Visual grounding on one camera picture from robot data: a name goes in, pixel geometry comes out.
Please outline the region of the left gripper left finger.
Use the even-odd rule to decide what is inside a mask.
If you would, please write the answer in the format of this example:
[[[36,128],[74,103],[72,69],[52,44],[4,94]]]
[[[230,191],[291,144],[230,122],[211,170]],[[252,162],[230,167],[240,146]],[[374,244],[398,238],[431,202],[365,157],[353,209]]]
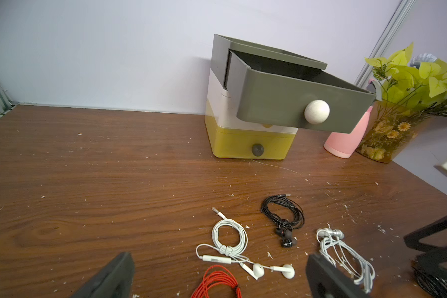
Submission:
[[[71,298],[129,298],[135,273],[130,252],[119,253]]]

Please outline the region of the olive green top drawer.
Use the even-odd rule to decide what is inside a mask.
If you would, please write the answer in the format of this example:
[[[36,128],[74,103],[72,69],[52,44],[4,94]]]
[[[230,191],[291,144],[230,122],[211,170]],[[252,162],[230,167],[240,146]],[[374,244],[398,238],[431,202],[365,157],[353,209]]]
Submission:
[[[232,51],[226,88],[239,102],[237,117],[245,122],[350,133],[376,96],[323,70]],[[316,100],[329,106],[329,116],[311,124],[304,113]]]

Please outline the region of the potted green plant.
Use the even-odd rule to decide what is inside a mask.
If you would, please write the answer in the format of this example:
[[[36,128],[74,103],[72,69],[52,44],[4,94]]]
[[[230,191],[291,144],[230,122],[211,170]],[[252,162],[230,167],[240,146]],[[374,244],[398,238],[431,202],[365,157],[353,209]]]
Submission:
[[[356,152],[373,161],[391,162],[430,119],[447,117],[447,63],[412,52],[409,45],[388,58],[365,59],[379,95]]]

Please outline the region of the three-tier drawer cabinet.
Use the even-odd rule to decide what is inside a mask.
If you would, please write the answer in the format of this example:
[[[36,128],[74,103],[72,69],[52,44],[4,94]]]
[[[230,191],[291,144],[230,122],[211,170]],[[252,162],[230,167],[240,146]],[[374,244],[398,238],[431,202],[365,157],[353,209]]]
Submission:
[[[297,129],[245,122],[237,117],[239,102],[226,84],[232,58],[248,54],[257,62],[282,62],[290,67],[326,69],[324,62],[279,48],[214,34],[205,124],[217,158],[283,160]]]

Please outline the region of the black earphones bottom centre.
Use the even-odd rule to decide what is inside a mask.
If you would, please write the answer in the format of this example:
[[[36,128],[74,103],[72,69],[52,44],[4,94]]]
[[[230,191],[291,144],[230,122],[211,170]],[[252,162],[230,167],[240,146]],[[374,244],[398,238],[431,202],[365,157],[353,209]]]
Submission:
[[[447,298],[447,281],[428,274],[417,261],[412,262],[413,275],[417,284],[433,298]]]

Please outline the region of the red earphones upper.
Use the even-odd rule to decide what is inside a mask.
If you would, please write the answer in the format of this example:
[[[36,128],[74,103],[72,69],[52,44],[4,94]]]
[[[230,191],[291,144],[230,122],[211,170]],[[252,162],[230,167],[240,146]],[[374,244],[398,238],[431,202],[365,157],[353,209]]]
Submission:
[[[210,298],[209,291],[216,286],[228,286],[236,298],[242,298],[242,290],[236,277],[230,270],[221,265],[212,265],[204,273],[192,298]]]

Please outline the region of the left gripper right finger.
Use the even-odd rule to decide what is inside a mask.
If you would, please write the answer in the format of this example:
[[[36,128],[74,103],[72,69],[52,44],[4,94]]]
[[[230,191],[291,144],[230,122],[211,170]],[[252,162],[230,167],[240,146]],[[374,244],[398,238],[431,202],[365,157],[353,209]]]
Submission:
[[[305,272],[313,298],[370,298],[321,255],[309,255]]]

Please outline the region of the cream middle drawer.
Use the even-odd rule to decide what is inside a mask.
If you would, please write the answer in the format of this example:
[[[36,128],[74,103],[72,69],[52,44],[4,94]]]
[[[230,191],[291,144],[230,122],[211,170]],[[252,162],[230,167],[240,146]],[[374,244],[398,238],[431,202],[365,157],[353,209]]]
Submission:
[[[245,122],[237,118],[238,102],[232,99],[230,93],[224,89],[212,70],[209,73],[207,91],[206,115],[211,115],[217,125],[223,129],[254,130],[296,134],[298,129],[283,126],[264,126],[259,123]]]

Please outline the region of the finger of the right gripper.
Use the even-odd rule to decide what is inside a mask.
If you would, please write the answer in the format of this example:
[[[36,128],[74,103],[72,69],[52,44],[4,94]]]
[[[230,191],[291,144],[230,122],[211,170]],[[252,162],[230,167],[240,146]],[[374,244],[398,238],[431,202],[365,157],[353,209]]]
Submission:
[[[442,266],[447,263],[447,246],[436,247],[425,243],[417,243],[416,250],[423,252],[416,260],[427,273],[447,281],[447,269]]]
[[[403,237],[406,247],[415,249],[420,252],[429,252],[431,250],[439,249],[440,247],[422,243],[421,239],[442,232],[447,229],[447,216],[422,227],[412,233]]]

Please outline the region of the pink vase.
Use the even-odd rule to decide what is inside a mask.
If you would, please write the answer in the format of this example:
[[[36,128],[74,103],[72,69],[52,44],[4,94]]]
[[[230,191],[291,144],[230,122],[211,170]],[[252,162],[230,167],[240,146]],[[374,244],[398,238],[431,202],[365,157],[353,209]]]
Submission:
[[[332,132],[324,143],[324,149],[336,157],[350,158],[365,135],[373,108],[374,103],[370,105],[351,133]]]

